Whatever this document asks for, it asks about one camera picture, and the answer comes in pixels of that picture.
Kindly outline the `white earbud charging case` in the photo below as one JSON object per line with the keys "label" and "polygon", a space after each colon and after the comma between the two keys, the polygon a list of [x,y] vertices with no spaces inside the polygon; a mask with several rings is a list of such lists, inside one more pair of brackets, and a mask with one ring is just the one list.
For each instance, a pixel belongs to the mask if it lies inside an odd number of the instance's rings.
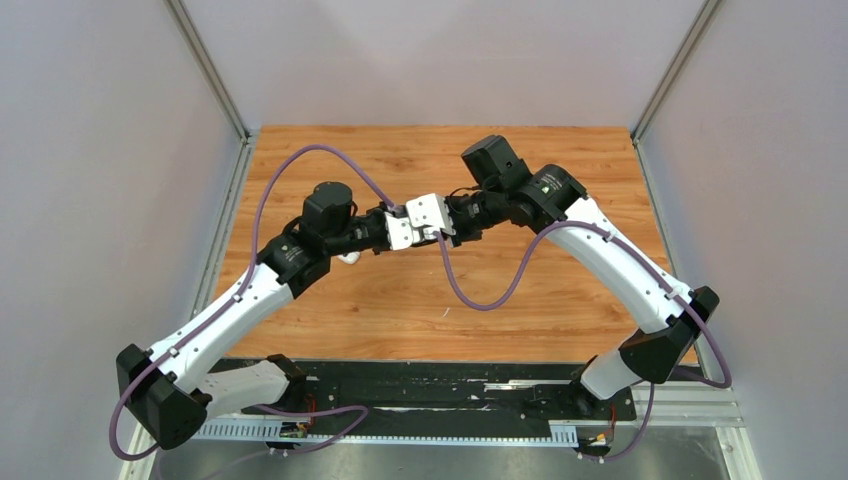
{"label": "white earbud charging case", "polygon": [[338,255],[337,258],[345,264],[353,265],[359,261],[361,254],[359,252],[349,252]]}

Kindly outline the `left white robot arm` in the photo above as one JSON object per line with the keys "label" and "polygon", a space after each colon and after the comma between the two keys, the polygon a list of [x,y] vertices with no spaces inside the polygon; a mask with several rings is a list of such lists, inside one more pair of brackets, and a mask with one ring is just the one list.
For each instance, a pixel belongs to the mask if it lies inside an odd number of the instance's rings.
{"label": "left white robot arm", "polygon": [[390,249],[397,212],[381,202],[360,213],[347,185],[317,185],[300,215],[254,248],[246,271],[221,296],[151,347],[131,343],[118,353],[120,399],[110,423],[128,411],[156,448],[172,450],[207,420],[246,407],[271,403],[283,413],[298,411],[307,389],[285,356],[223,374],[211,369],[262,320],[327,275],[333,257]]}

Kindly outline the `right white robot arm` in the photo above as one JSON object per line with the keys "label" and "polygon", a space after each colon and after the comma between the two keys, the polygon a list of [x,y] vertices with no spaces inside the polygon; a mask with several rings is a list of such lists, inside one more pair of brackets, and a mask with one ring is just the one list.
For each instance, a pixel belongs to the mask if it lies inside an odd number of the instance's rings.
{"label": "right white robot arm", "polygon": [[637,328],[616,348],[590,359],[572,382],[571,403],[596,417],[619,391],[639,382],[666,382],[702,336],[720,298],[693,288],[659,267],[617,229],[564,168],[533,172],[505,137],[489,135],[461,158],[476,182],[471,195],[450,195],[450,241],[477,240],[503,222],[528,227],[531,245],[549,240],[568,252],[624,305]]}

